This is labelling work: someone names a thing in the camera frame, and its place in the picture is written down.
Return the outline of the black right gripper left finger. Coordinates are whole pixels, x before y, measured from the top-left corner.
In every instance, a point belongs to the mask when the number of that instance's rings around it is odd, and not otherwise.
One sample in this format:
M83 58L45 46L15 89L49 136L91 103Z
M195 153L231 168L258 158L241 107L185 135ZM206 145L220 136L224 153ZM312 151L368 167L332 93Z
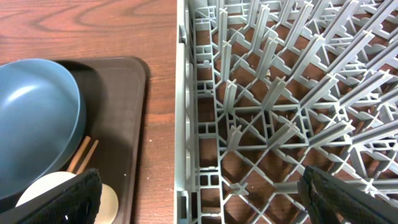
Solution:
M101 204L102 181L96 169L1 214L1 223L94 223Z

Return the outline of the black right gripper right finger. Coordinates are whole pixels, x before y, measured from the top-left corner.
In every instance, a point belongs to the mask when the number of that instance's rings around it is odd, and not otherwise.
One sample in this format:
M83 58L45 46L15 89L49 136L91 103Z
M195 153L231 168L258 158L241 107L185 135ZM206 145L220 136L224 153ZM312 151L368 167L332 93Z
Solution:
M397 209L349 186L314 166L297 182L298 194L312 223L397 223Z

